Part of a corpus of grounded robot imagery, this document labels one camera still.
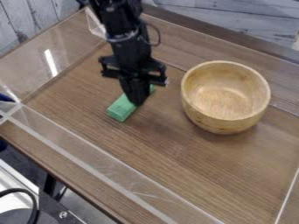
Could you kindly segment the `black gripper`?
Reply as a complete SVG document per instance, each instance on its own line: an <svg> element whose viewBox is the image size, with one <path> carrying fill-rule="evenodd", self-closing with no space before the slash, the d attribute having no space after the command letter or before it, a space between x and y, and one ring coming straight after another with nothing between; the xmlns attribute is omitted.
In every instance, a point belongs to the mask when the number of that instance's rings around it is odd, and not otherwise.
<svg viewBox="0 0 299 224"><path fill-rule="evenodd" d="M102 67L101 75L118 79L126 99L141 106L150 94L150 84L166 85L165 65L152 58L153 45L148 31L106 32L105 38L112 54L97 59Z"/></svg>

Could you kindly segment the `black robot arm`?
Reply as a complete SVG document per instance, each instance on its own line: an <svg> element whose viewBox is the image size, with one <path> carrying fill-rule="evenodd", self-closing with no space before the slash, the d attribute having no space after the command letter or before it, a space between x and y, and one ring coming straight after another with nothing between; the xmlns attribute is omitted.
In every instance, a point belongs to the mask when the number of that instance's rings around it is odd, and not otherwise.
<svg viewBox="0 0 299 224"><path fill-rule="evenodd" d="M152 57L152 44L141 19L141 0L86 0L98 22L105 29L104 37L112 55L101 56L101 75L118 80L125 97L141 106L149 96L149 86L166 85L165 65Z"/></svg>

